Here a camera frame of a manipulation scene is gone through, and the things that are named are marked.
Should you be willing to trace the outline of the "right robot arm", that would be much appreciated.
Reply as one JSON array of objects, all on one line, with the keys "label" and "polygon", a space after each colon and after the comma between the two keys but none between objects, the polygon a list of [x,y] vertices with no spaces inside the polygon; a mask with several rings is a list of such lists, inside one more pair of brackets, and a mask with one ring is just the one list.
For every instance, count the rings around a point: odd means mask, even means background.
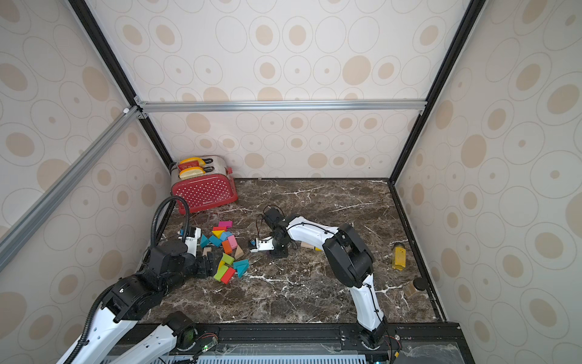
[{"label": "right robot arm", "polygon": [[252,251],[268,251],[274,258],[285,258],[288,247],[295,243],[324,251],[336,279],[350,291],[362,343],[371,349],[379,347],[388,323],[374,289],[374,256],[354,227],[326,226],[300,215],[286,217],[274,206],[262,213],[261,220],[271,234],[256,238]]}]

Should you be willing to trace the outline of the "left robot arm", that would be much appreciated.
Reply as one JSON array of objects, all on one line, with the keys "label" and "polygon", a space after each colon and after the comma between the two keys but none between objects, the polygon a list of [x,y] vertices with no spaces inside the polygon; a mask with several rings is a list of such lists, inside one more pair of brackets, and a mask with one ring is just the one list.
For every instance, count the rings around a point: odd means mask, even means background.
[{"label": "left robot arm", "polygon": [[[82,332],[59,360],[100,363],[112,348],[168,294],[191,278],[212,277],[218,270],[214,253],[194,256],[182,240],[151,245],[143,267],[104,289],[89,309]],[[146,338],[116,359],[117,363],[149,363],[172,350],[188,351],[202,339],[183,312],[170,314]]]}]

